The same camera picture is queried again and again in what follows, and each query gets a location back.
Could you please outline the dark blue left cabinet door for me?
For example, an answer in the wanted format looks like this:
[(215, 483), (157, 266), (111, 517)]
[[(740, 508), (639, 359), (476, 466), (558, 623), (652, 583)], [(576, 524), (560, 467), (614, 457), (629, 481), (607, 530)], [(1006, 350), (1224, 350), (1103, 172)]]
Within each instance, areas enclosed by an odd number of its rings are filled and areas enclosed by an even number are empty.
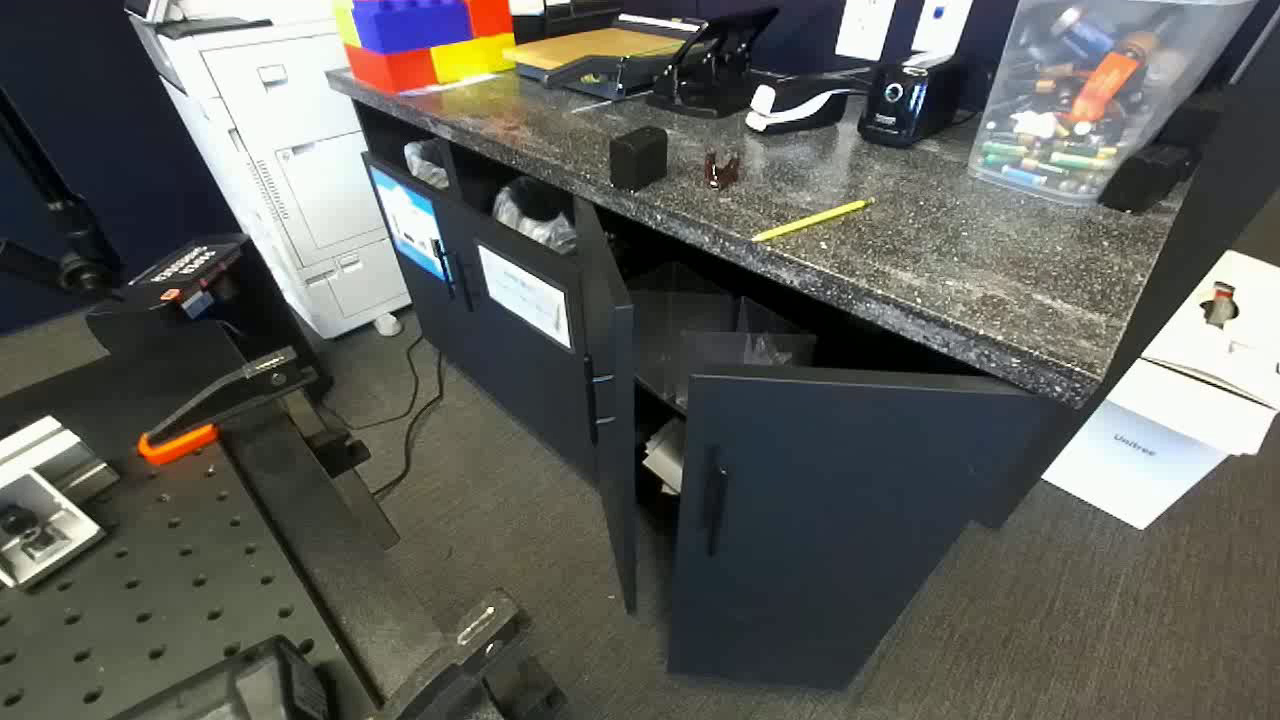
[(632, 295), (590, 200), (576, 204), (582, 294), (590, 346), (590, 427), (604, 502), (619, 604), (637, 608), (637, 352)]

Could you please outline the white paper with penguin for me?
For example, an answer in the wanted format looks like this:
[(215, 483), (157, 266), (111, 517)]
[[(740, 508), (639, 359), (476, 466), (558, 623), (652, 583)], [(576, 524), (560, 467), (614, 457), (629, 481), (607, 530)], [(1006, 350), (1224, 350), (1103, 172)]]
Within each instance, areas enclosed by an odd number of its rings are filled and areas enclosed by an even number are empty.
[(1143, 356), (1280, 407), (1280, 269), (1224, 254)]

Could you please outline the black and white stapler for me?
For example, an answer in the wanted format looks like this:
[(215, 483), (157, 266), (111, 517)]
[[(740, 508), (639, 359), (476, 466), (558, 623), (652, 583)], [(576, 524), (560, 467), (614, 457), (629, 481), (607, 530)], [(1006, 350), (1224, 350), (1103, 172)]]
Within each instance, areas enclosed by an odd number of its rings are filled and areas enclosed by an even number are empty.
[(758, 86), (744, 128), (758, 136), (783, 136), (839, 123), (850, 101), (869, 90), (869, 71), (769, 76)]

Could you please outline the dark blue cabinet door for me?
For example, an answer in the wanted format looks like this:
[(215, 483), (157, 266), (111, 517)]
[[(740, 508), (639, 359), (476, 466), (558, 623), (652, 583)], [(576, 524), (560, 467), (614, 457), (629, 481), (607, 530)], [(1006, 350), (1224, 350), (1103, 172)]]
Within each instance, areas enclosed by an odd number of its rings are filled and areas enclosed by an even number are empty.
[(632, 295), (590, 200), (576, 204), (582, 294), (590, 346), (590, 427), (604, 502), (619, 604), (637, 608), (637, 352)]
[[(843, 688), (1053, 427), (984, 376), (699, 372), (687, 397), (668, 667)], [(703, 552), (703, 460), (728, 466)]]

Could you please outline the granite countertop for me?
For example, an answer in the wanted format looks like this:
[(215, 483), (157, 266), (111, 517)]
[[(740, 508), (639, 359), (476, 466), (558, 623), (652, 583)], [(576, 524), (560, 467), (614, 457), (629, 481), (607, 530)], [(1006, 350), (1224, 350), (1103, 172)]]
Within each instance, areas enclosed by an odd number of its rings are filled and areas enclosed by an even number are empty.
[(751, 136), (734, 118), (590, 105), (519, 76), (412, 96), (353, 76), (333, 90), (1061, 406), (1103, 383), (1173, 235), (1163, 214), (976, 179), (965, 136), (913, 153), (877, 150), (850, 120)]

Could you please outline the orange handled clamp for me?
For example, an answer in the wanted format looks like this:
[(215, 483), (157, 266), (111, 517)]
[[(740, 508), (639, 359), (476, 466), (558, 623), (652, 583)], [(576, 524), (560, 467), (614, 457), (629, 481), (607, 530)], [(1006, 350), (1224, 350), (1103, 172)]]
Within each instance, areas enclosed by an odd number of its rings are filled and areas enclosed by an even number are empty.
[(236, 390), (281, 390), (291, 363), (298, 363), (298, 352), (278, 350), (210, 379), (202, 393), (193, 393), (166, 419), (157, 419), (138, 435), (138, 457), (149, 467), (169, 467), (185, 457), (203, 452), (210, 445), (220, 440), (220, 419), (215, 419), (220, 401), (231, 397)]

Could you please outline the colourful toy block stack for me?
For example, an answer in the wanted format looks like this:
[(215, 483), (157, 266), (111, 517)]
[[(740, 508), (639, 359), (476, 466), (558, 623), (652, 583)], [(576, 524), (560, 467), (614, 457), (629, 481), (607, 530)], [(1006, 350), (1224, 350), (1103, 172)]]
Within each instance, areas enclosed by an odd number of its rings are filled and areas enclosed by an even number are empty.
[(508, 71), (515, 26), (508, 0), (333, 0), (353, 76), (382, 94), (418, 94)]

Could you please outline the blue label on drawer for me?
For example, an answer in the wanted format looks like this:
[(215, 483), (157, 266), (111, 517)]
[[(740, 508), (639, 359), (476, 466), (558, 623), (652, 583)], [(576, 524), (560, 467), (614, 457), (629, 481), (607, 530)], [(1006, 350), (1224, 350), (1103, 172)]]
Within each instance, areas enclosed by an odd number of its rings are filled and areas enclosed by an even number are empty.
[(438, 204), (383, 167), (372, 172), (372, 189), (398, 254), (407, 258), (420, 273), (445, 281), (450, 261), (440, 258)]

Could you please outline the clear plastic bin of items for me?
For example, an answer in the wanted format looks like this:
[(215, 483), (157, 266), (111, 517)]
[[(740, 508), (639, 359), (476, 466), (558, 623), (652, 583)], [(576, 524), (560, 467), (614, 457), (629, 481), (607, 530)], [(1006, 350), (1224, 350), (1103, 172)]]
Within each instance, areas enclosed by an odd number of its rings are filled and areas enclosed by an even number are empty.
[(1224, 57), (1260, 0), (1021, 0), (968, 172), (1091, 204)]

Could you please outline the black tape dispenser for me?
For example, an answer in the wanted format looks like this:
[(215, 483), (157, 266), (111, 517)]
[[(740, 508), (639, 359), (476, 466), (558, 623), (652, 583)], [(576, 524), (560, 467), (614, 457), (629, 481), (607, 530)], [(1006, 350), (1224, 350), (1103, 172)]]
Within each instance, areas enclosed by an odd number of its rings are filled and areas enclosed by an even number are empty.
[(681, 54), (652, 76), (650, 105), (683, 118), (734, 118), (751, 101), (748, 57), (778, 10), (713, 17)]

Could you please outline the brown notebook on tray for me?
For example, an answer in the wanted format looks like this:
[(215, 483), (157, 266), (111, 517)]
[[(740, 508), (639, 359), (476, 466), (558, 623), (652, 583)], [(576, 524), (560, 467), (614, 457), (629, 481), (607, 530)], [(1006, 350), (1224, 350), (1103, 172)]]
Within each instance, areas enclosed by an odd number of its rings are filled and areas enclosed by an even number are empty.
[(607, 26), (569, 35), (529, 40), (504, 62), (537, 86), (615, 101), (646, 94), (668, 62), (687, 46), (687, 33), (650, 26)]

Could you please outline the silver metal bracket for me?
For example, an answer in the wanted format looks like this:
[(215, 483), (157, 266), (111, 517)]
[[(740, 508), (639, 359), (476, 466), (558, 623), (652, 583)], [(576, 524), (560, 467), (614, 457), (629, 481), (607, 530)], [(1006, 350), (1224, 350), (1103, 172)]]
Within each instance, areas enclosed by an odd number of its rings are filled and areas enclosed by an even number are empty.
[(42, 416), (0, 440), (0, 583), (34, 587), (87, 552), (106, 530), (87, 505), (120, 473), (67, 423)]

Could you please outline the white paper sheet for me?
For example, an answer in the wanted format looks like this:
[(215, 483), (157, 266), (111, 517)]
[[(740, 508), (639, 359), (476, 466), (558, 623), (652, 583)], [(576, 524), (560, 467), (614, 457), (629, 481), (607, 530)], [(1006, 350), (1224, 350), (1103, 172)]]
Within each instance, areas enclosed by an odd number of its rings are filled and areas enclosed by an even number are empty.
[(1275, 414), (1140, 359), (1077, 427), (1043, 481), (1143, 534), (1234, 457), (1258, 457)]

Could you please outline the white filing cabinet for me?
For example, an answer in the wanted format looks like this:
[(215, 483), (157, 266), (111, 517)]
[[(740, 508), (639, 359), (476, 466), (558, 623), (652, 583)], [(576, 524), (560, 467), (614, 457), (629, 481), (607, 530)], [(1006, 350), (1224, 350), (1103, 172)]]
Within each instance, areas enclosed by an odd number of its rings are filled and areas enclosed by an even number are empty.
[(120, 0), (159, 90), (290, 307), (322, 338), (399, 332), (407, 283), (363, 172), (338, 0)]

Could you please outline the dark blue right cabinet door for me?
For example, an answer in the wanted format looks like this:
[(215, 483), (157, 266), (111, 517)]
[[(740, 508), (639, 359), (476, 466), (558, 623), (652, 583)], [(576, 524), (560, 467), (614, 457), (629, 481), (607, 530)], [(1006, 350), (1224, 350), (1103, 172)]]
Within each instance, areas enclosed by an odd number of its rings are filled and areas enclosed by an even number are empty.
[[(984, 376), (699, 372), (687, 397), (668, 667), (843, 688), (1053, 427)], [(728, 466), (703, 552), (703, 460)]]

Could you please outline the black perforated breadboard table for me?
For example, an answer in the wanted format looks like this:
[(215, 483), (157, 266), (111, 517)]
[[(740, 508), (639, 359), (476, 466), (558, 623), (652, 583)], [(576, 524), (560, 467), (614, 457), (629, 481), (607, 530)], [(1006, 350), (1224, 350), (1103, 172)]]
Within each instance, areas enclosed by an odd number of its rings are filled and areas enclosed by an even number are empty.
[(115, 720), (286, 636), (338, 709), (363, 688), (250, 481), (210, 448), (130, 473), (87, 505), (106, 537), (34, 593), (0, 595), (0, 720)]

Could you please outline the white label on drawer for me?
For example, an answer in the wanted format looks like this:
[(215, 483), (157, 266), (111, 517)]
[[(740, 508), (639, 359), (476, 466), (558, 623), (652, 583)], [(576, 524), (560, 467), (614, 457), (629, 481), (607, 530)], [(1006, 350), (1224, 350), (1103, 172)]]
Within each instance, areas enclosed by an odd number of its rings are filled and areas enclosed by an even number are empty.
[(524, 273), (519, 266), (504, 261), (494, 249), (482, 254), (482, 273), (484, 273), (488, 295), (501, 307), (508, 307), (513, 315), (519, 315), (524, 326), (558, 340), (560, 350), (574, 346), (569, 299), (558, 283)]

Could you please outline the small black cube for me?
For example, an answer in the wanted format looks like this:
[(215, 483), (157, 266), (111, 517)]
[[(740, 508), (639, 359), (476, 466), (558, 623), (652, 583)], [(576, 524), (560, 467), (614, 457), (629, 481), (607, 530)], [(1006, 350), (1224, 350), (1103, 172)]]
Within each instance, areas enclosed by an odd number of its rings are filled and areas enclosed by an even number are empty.
[(607, 145), (607, 177), (615, 189), (639, 192), (668, 177), (668, 134), (637, 128)]

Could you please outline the small dark red figurine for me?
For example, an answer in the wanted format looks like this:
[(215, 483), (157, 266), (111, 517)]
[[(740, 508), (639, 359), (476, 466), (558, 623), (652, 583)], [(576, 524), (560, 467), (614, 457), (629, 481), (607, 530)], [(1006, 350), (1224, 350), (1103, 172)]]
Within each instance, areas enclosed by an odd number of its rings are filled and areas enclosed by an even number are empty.
[(744, 177), (744, 164), (737, 156), (722, 156), (722, 153), (703, 156), (703, 179), (713, 189), (734, 189), (740, 177)]

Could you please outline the dark blue cabinet body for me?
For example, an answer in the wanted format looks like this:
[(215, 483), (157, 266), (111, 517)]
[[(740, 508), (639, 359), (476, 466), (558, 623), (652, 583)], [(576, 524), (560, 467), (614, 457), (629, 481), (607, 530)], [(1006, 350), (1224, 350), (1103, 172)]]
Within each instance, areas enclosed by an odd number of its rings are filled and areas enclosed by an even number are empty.
[[(597, 483), (597, 435), (590, 427), (590, 346), (582, 294), (582, 242), (564, 254), (546, 249), (494, 217), (494, 200), (508, 172), (476, 153), (451, 150), (399, 120), (361, 118), (370, 140), (370, 179), (394, 172), (438, 204), (440, 258), (450, 277), (420, 273), (407, 258), (407, 294), (420, 330), (473, 383), (482, 383), (513, 419)], [(646, 223), (597, 209), (614, 235), (615, 269), (632, 295), (637, 352), (637, 524), (639, 497), (658, 477), (639, 466), (661, 435), (677, 445), (677, 477), (683, 492), (687, 397), (699, 372), (764, 369), (764, 372), (928, 372), (980, 376), (919, 346), (859, 330), (850, 315), (725, 266), (699, 249), (668, 242)], [(501, 307), (482, 273), (494, 249), (524, 273), (558, 283), (569, 299), (574, 346), (560, 350), (508, 307)], [(1063, 406), (1053, 406), (1053, 427), (1034, 445), (1025, 481), (980, 517), (997, 530), (1034, 489), (1034, 466), (1043, 460)]]

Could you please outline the black electric pencil sharpener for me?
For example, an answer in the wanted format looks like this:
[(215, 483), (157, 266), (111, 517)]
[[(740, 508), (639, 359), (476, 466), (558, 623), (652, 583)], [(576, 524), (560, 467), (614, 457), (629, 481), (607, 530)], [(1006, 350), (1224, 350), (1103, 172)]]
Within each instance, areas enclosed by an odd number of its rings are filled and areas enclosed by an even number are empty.
[(958, 114), (952, 63), (889, 63), (874, 76), (859, 136), (884, 150), (915, 150), (947, 128)]

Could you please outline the yellow pencil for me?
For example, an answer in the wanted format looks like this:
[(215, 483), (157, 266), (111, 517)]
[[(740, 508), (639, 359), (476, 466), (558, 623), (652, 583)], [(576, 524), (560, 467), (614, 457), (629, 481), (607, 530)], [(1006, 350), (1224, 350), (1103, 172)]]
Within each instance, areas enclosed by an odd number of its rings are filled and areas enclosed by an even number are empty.
[(826, 229), (826, 223), (859, 217), (866, 209), (874, 209), (874, 200), (866, 200), (866, 196), (859, 196), (859, 200), (843, 200), (843, 204), (832, 204), (832, 209), (826, 209), (826, 214), (809, 214), (809, 217), (773, 223), (773, 229), (764, 229), (764, 231), (751, 231), (748, 242), (751, 242), (751, 244), (773, 244), (773, 242), (783, 242), (783, 235), (795, 235), (795, 231), (809, 231), (809, 229)]

